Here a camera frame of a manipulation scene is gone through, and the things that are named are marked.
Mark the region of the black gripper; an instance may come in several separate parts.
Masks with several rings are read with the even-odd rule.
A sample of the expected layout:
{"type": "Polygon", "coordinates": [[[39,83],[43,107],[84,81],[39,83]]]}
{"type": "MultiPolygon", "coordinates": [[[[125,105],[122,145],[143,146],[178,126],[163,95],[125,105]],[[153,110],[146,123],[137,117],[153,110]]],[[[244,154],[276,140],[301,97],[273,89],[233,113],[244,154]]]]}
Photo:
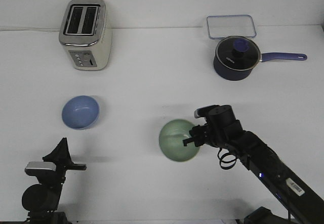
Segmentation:
{"type": "Polygon", "coordinates": [[[56,168],[51,179],[51,186],[58,186],[65,183],[68,170],[85,171],[86,164],[73,163],[69,152],[67,138],[62,138],[55,149],[42,158],[44,162],[51,162],[56,168]]]}
{"type": "MultiPolygon", "coordinates": [[[[219,148],[230,148],[231,140],[240,135],[240,121],[235,118],[230,105],[219,105],[204,118],[207,126],[209,145],[219,148]]],[[[203,145],[200,138],[204,135],[204,126],[196,125],[190,131],[191,138],[184,139],[183,146],[193,143],[195,147],[203,145]]]]}

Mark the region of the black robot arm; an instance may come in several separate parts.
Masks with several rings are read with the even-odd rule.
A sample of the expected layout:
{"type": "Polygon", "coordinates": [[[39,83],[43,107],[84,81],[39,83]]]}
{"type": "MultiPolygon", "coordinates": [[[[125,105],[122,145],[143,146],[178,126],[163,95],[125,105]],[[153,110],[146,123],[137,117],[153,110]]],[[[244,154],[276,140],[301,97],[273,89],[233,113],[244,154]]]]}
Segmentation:
{"type": "Polygon", "coordinates": [[[189,131],[190,138],[183,140],[185,146],[207,144],[227,150],[217,156],[222,169],[229,170],[240,161],[300,223],[323,223],[323,199],[256,134],[243,129],[230,105],[202,107],[194,117],[203,117],[206,122],[189,131]]]}
{"type": "Polygon", "coordinates": [[[37,178],[22,195],[22,206],[28,211],[28,223],[70,223],[65,212],[57,211],[68,170],[84,171],[85,164],[72,161],[67,138],[62,138],[55,149],[42,161],[29,162],[24,171],[37,178]]]}

